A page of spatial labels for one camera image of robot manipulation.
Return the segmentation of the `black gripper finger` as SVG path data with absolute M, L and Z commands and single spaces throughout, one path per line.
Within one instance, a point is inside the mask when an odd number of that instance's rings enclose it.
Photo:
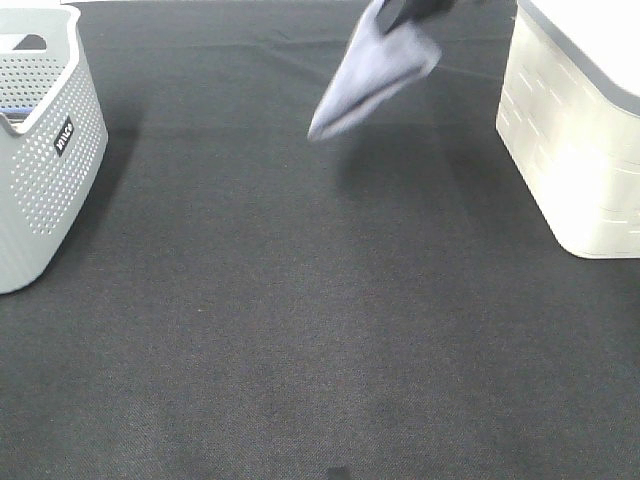
M 455 4 L 454 0 L 384 1 L 376 14 L 376 24 L 382 34 L 388 34 L 407 22 L 420 23 L 448 13 Z

